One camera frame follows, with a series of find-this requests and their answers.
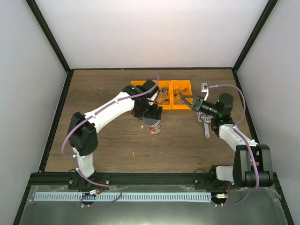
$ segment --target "jar lid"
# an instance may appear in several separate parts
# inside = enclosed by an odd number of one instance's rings
[[[145,118],[144,121],[145,121],[145,124],[148,127],[154,127],[154,126],[156,126],[160,122],[160,120],[147,119],[147,118]]]

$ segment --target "wooden table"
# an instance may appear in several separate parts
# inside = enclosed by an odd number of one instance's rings
[[[231,70],[76,70],[67,94],[46,171],[68,171],[75,168],[75,159],[61,154],[72,115],[89,112],[114,98],[131,80],[144,80],[157,74],[161,80],[190,80],[193,94],[201,93],[201,83],[234,84]],[[210,90],[209,101],[227,92],[234,96],[232,118],[242,116],[237,90],[220,87]],[[232,165],[234,151],[212,131],[205,137],[204,125],[192,110],[163,110],[162,132],[151,137],[143,122],[127,112],[98,134],[94,166],[98,172],[193,172],[208,170],[212,165]],[[239,129],[250,137],[246,119]]]

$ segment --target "glass jar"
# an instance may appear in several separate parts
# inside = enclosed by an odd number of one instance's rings
[[[158,136],[161,131],[160,120],[144,119],[147,130],[151,136]]]

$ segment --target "orange container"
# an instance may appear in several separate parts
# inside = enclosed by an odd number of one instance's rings
[[[146,81],[132,81],[131,84],[134,86],[140,85],[142,86]],[[167,88],[168,89],[168,102],[169,104],[163,104],[158,106],[161,106],[163,109],[171,109],[172,108],[172,99],[173,99],[173,89],[171,87],[170,81],[159,81],[158,83],[159,89]]]
[[[191,109],[186,104],[180,105],[176,104],[180,102],[181,95],[193,95],[192,94],[192,85],[190,80],[182,80],[182,81],[171,81],[172,86],[172,109]],[[192,98],[187,98],[189,103],[193,102]]]

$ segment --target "gray wall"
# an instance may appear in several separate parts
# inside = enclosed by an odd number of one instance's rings
[[[267,0],[37,0],[71,68],[232,67]]]
[[[238,71],[261,143],[271,148],[296,224],[300,224],[300,1],[278,1]]]
[[[66,73],[26,1],[0,1],[0,224],[37,172]]]

